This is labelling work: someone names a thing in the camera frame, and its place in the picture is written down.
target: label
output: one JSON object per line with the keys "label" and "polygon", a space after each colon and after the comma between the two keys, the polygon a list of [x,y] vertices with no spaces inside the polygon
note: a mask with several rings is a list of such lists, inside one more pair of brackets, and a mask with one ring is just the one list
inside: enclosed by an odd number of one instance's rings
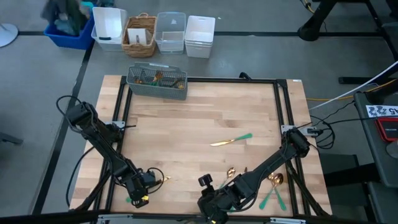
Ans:
{"label": "label", "polygon": [[398,106],[366,105],[366,111],[370,118],[380,116],[398,116]]}
{"label": "label", "polygon": [[158,67],[164,67],[164,68],[168,68],[169,67],[167,65],[158,65],[158,64],[154,64],[154,63],[150,63],[149,65],[158,66]]}

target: gray floor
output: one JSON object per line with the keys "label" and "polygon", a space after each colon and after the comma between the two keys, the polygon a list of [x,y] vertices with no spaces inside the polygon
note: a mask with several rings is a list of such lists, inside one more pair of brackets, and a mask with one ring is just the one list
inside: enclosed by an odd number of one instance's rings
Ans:
{"label": "gray floor", "polygon": [[[22,31],[44,30],[47,21],[39,17],[44,2],[3,0],[0,22],[13,23]],[[372,2],[381,19],[389,22],[386,3]],[[162,11],[181,11],[187,16],[215,17],[217,31],[295,32],[311,16],[297,0],[124,0],[116,1],[116,5],[126,9],[130,16],[140,12],[156,15]],[[372,32],[376,28],[364,4],[337,4],[326,24],[329,32]],[[0,103],[3,105],[0,131],[24,139],[21,146],[0,144],[0,216],[30,212],[61,122],[55,100],[71,92],[84,53],[58,48],[44,36],[20,36],[0,49]],[[297,37],[217,36],[209,60],[159,53],[152,58],[131,58],[121,52],[103,52],[95,44],[79,98],[95,104],[103,76],[126,75],[127,68],[135,61],[176,65],[192,77],[237,77],[244,71],[253,78],[301,79],[308,97],[330,98],[354,87],[339,85],[337,77],[372,77],[393,59],[382,38],[363,37],[304,42]],[[325,117],[343,103],[331,103],[312,113]],[[351,106],[332,119],[357,116]],[[357,154],[361,164],[373,161],[360,123],[336,125],[336,132],[334,148],[322,153]],[[353,140],[350,135],[353,132],[361,133],[360,137]],[[81,136],[67,133],[44,206],[45,213],[68,209],[64,199],[66,185],[84,145]],[[342,217],[358,214],[355,209],[337,206],[333,206],[333,212]]]}

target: gold knife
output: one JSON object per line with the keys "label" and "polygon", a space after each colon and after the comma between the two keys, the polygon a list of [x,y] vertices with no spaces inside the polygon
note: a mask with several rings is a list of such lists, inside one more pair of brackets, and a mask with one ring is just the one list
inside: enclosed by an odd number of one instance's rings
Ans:
{"label": "gold knife", "polygon": [[247,138],[251,138],[251,137],[253,137],[253,135],[251,133],[249,133],[249,134],[245,134],[244,136],[237,137],[235,139],[224,140],[224,141],[216,142],[216,143],[213,143],[213,144],[210,144],[210,145],[211,146],[222,146],[222,145],[225,145],[225,144],[228,144],[228,143],[231,143],[231,142],[235,142],[237,140],[247,139]]}

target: blue bin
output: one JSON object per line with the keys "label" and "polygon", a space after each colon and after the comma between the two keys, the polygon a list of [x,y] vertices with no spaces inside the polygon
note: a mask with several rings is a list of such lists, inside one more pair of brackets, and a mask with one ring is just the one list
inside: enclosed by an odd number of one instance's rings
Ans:
{"label": "blue bin", "polygon": [[94,16],[91,14],[90,19],[87,21],[85,28],[80,32],[79,36],[72,36],[59,31],[55,24],[49,24],[44,30],[44,35],[49,37],[58,47],[86,50],[92,41],[94,41],[94,39],[91,38],[93,27]]}

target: wooden table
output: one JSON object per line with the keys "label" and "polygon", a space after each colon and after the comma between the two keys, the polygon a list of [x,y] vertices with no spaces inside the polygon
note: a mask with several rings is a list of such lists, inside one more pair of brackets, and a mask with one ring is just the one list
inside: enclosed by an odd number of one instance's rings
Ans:
{"label": "wooden table", "polygon": [[[102,121],[111,121],[121,76],[104,77],[96,110]],[[290,102],[296,125],[310,121],[303,85],[300,81],[287,80]],[[126,100],[125,86],[122,105]],[[149,204],[136,209],[126,202],[126,189],[116,186],[112,212],[139,212],[163,214],[199,214],[197,200],[202,187],[198,178],[211,174],[213,186],[218,187],[226,177],[226,171],[235,167],[253,170],[280,147],[280,131],[275,106],[274,89],[269,84],[257,83],[198,83],[190,82],[185,101],[164,100],[133,95],[127,125],[136,128],[126,130],[122,154],[130,158],[136,167],[146,170],[160,168],[172,178],[156,193],[150,195]],[[236,141],[220,147],[209,144],[231,139],[246,133],[253,138]],[[79,206],[97,184],[103,158],[96,151],[82,161],[71,201],[71,208]],[[311,148],[302,159],[306,185],[322,208],[331,214],[331,208],[323,179],[322,167],[316,149]],[[286,177],[285,166],[277,169]],[[108,186],[104,187],[101,208],[104,207]],[[260,201],[270,191],[271,183],[262,182],[256,204],[239,216],[292,216],[288,184],[278,187],[287,206],[282,211],[273,194],[266,208],[260,210]],[[296,196],[300,213],[302,200],[298,187]]]}

